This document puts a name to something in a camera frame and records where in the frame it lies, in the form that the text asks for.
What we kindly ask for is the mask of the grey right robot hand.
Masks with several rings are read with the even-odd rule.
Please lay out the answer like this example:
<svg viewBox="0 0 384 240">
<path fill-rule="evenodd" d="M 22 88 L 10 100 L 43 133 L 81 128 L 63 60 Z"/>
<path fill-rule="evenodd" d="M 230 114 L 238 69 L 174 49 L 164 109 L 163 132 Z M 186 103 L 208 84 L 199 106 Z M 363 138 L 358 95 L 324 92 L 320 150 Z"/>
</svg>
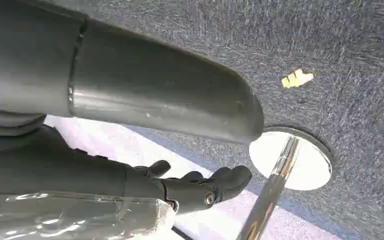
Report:
<svg viewBox="0 0 384 240">
<path fill-rule="evenodd" d="M 42 191 L 173 202 L 180 213 L 238 196 L 252 173 L 223 167 L 163 179 L 72 149 L 47 116 L 82 118 L 250 144 L 258 98 L 235 71 L 41 0 L 0 0 L 0 194 Z"/>
</svg>

